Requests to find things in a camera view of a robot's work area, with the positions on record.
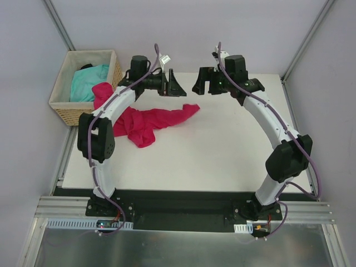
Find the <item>pink t shirt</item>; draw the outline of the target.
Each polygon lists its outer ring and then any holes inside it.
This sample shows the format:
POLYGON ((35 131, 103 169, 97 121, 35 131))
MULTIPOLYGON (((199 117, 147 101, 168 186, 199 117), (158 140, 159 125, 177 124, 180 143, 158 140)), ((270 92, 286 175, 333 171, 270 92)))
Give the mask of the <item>pink t shirt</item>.
POLYGON ((154 131, 179 125, 200 110, 197 104, 184 104, 178 110, 137 110, 128 107, 115 121, 113 135, 127 136, 138 148, 145 148, 156 141, 154 131))

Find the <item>wicker basket with liner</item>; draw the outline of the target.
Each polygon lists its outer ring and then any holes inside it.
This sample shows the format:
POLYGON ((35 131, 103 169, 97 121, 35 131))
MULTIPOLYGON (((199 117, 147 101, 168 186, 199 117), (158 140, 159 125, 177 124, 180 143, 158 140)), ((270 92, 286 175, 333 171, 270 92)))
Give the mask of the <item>wicker basket with liner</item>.
POLYGON ((71 102, 71 83, 76 71, 86 64, 108 64, 106 82, 113 88, 123 79, 121 67, 114 50, 68 51, 53 87, 49 105, 68 126, 77 126, 82 113, 94 110, 93 102, 71 102))

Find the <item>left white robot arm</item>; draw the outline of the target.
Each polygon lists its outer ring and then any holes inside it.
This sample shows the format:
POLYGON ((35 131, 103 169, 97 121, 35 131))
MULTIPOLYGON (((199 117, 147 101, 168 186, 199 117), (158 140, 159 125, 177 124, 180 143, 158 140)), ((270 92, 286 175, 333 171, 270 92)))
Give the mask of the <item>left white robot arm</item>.
POLYGON ((87 208, 112 216, 118 210, 113 197, 116 188, 111 177, 110 157, 115 150, 113 125, 143 92, 155 90, 160 96, 186 96, 178 84, 173 69, 164 70, 166 60, 159 58, 159 67, 152 65, 145 56, 133 56, 130 69, 118 83, 113 95, 96 111, 83 113, 78 124, 77 148, 88 160, 94 181, 93 193, 87 208))

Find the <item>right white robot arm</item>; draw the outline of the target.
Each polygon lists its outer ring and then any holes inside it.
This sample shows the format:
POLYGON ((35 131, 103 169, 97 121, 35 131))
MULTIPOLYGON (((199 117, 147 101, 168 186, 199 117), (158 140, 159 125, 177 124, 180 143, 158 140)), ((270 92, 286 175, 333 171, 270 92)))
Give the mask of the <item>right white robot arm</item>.
POLYGON ((220 95, 229 93, 257 121, 267 135, 273 151, 265 163, 267 175, 251 200, 239 208, 239 215, 247 220, 265 218, 277 205, 279 195, 309 165, 313 141, 289 126, 273 107, 265 87, 257 78, 249 78, 245 58, 226 52, 213 52, 216 67, 202 67, 192 91, 220 95))

